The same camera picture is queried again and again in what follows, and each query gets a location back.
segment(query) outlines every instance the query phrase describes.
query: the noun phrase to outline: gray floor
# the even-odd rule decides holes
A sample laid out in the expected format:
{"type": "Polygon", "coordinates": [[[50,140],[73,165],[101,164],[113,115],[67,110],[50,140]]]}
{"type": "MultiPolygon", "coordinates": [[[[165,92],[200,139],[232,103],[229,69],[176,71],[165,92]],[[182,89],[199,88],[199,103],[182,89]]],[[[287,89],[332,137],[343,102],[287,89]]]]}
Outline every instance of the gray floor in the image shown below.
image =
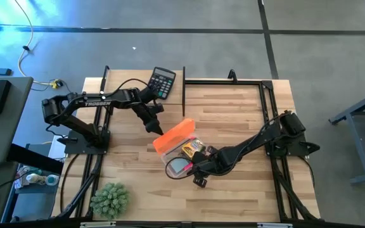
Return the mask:
{"type": "MultiPolygon", "coordinates": [[[[261,29],[256,0],[20,1],[34,25],[63,27],[261,29]]],[[[365,1],[264,0],[270,29],[365,30],[365,1]]],[[[20,10],[0,0],[0,24],[27,25],[20,10]]],[[[29,33],[0,32],[0,67],[16,67],[29,33]]],[[[272,35],[280,79],[289,79],[308,140],[321,146],[311,156],[319,209],[331,222],[365,225],[365,184],[345,123],[327,119],[365,96],[365,36],[272,35]]],[[[181,69],[188,77],[271,79],[263,35],[257,34],[70,34],[35,33],[34,53],[23,69],[37,80],[61,78],[81,91],[85,77],[105,65],[117,69],[181,69]]],[[[40,102],[65,89],[32,91],[15,142],[51,140],[40,102]]]]}

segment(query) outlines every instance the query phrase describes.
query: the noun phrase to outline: bottle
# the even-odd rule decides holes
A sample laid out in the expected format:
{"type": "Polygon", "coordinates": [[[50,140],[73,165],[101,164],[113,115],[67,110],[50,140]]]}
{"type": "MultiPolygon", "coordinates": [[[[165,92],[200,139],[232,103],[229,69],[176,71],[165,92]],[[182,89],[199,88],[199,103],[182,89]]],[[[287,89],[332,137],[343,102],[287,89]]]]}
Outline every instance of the bottle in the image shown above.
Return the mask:
{"type": "Polygon", "coordinates": [[[57,175],[50,174],[46,177],[46,184],[49,186],[55,186],[58,183],[58,180],[59,178],[57,175]]]}
{"type": "Polygon", "coordinates": [[[31,184],[43,185],[46,184],[46,177],[37,174],[29,174],[28,176],[26,176],[26,181],[31,184]]]}

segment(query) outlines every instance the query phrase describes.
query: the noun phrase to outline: white cable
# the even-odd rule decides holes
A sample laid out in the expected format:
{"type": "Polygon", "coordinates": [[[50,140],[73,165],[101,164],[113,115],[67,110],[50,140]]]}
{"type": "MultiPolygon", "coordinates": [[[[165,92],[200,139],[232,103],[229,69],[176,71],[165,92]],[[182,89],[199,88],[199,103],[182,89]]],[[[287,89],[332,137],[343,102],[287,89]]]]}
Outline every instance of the white cable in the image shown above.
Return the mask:
{"type": "MultiPolygon", "coordinates": [[[[16,2],[16,4],[19,6],[19,8],[22,10],[23,14],[26,16],[28,22],[29,22],[29,25],[30,25],[30,39],[28,41],[28,43],[26,44],[27,47],[29,47],[29,44],[32,42],[32,39],[33,39],[33,26],[32,26],[32,22],[30,22],[30,19],[28,17],[28,14],[26,14],[25,10],[22,8],[22,6],[18,3],[17,0],[14,0],[16,2]]],[[[23,49],[22,51],[22,54],[20,55],[19,59],[18,59],[18,69],[20,71],[20,73],[24,76],[24,77],[27,77],[25,75],[25,73],[22,71],[22,68],[20,67],[20,64],[22,63],[22,60],[23,60],[23,55],[25,54],[25,49],[23,49]]],[[[40,84],[40,85],[51,85],[51,83],[49,82],[38,82],[36,80],[33,81],[33,83],[36,83],[36,84],[40,84]]]]}

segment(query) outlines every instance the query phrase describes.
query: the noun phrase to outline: wooden table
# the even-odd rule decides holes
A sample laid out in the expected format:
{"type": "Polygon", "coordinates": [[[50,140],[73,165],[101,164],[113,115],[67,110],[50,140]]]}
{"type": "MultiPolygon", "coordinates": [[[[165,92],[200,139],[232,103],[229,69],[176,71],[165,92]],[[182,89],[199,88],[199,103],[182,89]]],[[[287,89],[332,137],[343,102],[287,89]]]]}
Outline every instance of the wooden table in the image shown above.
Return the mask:
{"type": "MultiPolygon", "coordinates": [[[[164,132],[183,119],[182,71],[175,72],[176,81],[169,98],[161,102],[165,111],[158,114],[164,132]]],[[[148,81],[150,75],[151,70],[110,70],[105,92],[113,91],[132,77],[148,81]]],[[[86,78],[84,91],[98,92],[100,83],[100,78],[86,78]]],[[[289,81],[273,80],[273,85],[279,113],[295,111],[289,81]]],[[[144,85],[128,82],[125,87],[144,85]]],[[[93,122],[94,114],[95,108],[83,108],[78,110],[77,117],[88,123],[93,122]]],[[[216,148],[248,139],[264,123],[259,89],[254,85],[186,85],[186,117],[195,119],[199,138],[216,148]]],[[[132,110],[115,110],[110,130],[110,148],[104,157],[99,188],[107,182],[122,182],[130,190],[131,204],[119,220],[279,222],[271,163],[264,147],[243,157],[229,174],[210,176],[207,187],[201,189],[192,183],[192,178],[167,178],[164,164],[151,144],[158,135],[147,133],[132,110]]],[[[66,159],[63,173],[70,159],[66,159]]],[[[85,161],[86,155],[80,155],[69,171],[64,205],[80,188],[85,161]]],[[[297,157],[288,157],[288,165],[294,191],[309,211],[319,217],[308,166],[297,157]]],[[[52,215],[60,212],[59,192],[60,188],[52,215]]],[[[284,192],[286,212],[290,215],[284,192]]],[[[87,192],[83,214],[89,196],[87,192]]]]}

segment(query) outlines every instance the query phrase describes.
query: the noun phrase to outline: black metal frame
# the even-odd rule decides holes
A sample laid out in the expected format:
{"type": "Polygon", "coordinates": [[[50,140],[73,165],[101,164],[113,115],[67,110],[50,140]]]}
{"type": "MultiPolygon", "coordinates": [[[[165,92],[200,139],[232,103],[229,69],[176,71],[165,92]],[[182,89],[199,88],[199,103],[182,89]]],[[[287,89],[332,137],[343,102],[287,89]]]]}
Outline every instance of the black metal frame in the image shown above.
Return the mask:
{"type": "MultiPolygon", "coordinates": [[[[99,91],[104,91],[105,89],[105,84],[106,84],[106,76],[108,74],[109,71],[109,67],[105,66],[105,70],[104,70],[104,75],[102,76],[102,80],[101,80],[101,85],[99,87],[99,91]]],[[[94,116],[94,125],[98,126],[99,125],[99,121],[101,119],[101,111],[102,111],[102,107],[99,106],[96,108],[95,111],[95,116],[94,116]]],[[[108,112],[108,110],[105,113],[105,121],[104,121],[104,126],[103,126],[103,130],[105,128],[105,130],[108,128],[108,124],[109,124],[109,116],[110,113],[108,112]]],[[[84,165],[84,171],[82,174],[82,179],[81,179],[81,186],[85,183],[86,179],[89,176],[89,172],[90,172],[90,168],[91,168],[91,163],[93,162],[93,155],[87,155],[87,159],[86,159],[86,164],[84,165]]],[[[94,196],[95,191],[98,189],[98,184],[99,184],[99,175],[101,173],[101,166],[98,169],[98,176],[97,178],[94,179],[93,182],[93,188],[91,191],[91,197],[94,196]]],[[[77,206],[77,209],[75,210],[75,217],[81,217],[81,213],[82,213],[82,206],[84,205],[84,198],[85,196],[81,197],[80,203],[77,206]]],[[[91,210],[88,210],[86,213],[86,217],[88,218],[92,218],[93,214],[91,210]]]]}
{"type": "MultiPolygon", "coordinates": [[[[264,123],[267,123],[270,120],[268,110],[267,110],[266,96],[264,94],[265,90],[267,89],[269,92],[269,98],[270,98],[271,107],[272,107],[272,117],[274,118],[274,117],[278,116],[278,110],[277,110],[276,100],[275,100],[275,96],[274,96],[274,88],[272,86],[271,80],[242,80],[242,81],[240,81],[237,79],[237,76],[233,69],[230,70],[227,78],[230,80],[192,80],[192,79],[190,79],[190,80],[185,80],[184,84],[187,84],[187,85],[257,86],[259,88],[259,92],[260,92],[260,102],[262,105],[264,123]]],[[[270,144],[266,145],[265,149],[266,149],[267,156],[272,154],[272,147],[270,144]]],[[[269,157],[270,157],[271,164],[276,163],[275,157],[273,157],[273,156],[269,156],[269,157]]],[[[285,177],[286,181],[288,181],[289,186],[291,187],[290,171],[288,169],[288,162],[286,160],[286,157],[282,158],[281,162],[282,162],[282,166],[283,166],[284,177],[285,177]]],[[[276,190],[279,217],[280,217],[280,220],[287,219],[288,217],[286,216],[286,213],[285,213],[284,201],[283,201],[282,194],[281,194],[281,185],[278,181],[277,174],[274,172],[272,174],[273,174],[273,180],[274,180],[274,188],[276,190]]],[[[290,198],[288,198],[288,199],[290,200],[291,217],[296,219],[298,217],[297,210],[294,207],[292,200],[290,198]]]]}

